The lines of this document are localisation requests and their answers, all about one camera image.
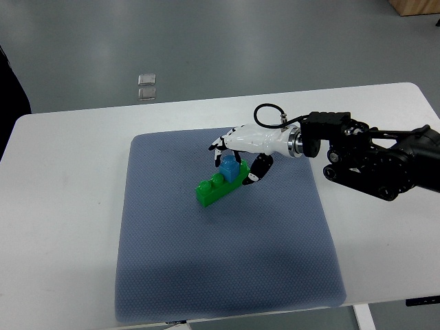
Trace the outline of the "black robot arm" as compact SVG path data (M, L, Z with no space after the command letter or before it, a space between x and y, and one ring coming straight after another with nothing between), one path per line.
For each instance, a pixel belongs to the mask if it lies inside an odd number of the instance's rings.
M312 112L300 119L302 152L316 157L328 141L331 182L392 201L414 187L439 191L439 133L429 125L381 131L346 113Z

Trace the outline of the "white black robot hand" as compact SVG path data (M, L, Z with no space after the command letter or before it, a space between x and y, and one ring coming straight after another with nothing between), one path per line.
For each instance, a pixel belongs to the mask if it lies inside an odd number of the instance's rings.
M245 124L217 138L208 149L214 151L216 167L220 166L221 155L226 150L234 153L238 163L241 162L241 153L257 155L247 177L242 181L244 186L261 180L267 174L273 164L273 153L285 157L300 157L303 154L300 129L295 125L284 129L267 129L257 124Z

